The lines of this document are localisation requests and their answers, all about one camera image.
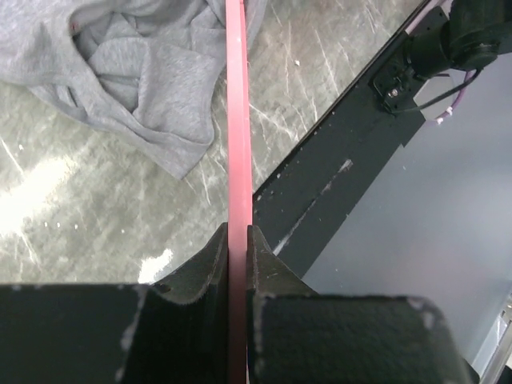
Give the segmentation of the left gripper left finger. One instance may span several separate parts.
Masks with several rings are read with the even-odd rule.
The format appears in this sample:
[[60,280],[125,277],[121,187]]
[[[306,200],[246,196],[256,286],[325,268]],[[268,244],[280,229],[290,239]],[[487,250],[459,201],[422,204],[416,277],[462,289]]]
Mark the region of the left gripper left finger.
[[227,381],[227,225],[141,295],[123,333],[118,383]]

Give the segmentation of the pink plastic hanger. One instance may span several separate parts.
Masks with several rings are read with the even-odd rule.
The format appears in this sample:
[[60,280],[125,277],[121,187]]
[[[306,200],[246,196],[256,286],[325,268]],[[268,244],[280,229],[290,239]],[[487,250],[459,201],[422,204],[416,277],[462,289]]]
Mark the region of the pink plastic hanger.
[[243,1],[226,2],[228,144],[228,368],[229,383],[247,382],[246,253],[252,224],[252,165],[246,16]]

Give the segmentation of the grey tank top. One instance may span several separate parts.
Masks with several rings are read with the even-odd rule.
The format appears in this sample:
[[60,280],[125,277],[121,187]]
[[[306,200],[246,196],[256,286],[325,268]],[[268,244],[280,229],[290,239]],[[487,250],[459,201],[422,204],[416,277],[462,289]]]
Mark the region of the grey tank top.
[[1,79],[123,137],[174,178],[214,140],[224,1],[4,1]]

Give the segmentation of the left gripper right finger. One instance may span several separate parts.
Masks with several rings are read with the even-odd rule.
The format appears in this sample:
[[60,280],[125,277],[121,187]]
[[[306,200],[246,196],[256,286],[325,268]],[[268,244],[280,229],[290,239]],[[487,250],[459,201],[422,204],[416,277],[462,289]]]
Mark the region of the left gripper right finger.
[[432,301],[317,294],[248,232],[252,383],[471,382]]

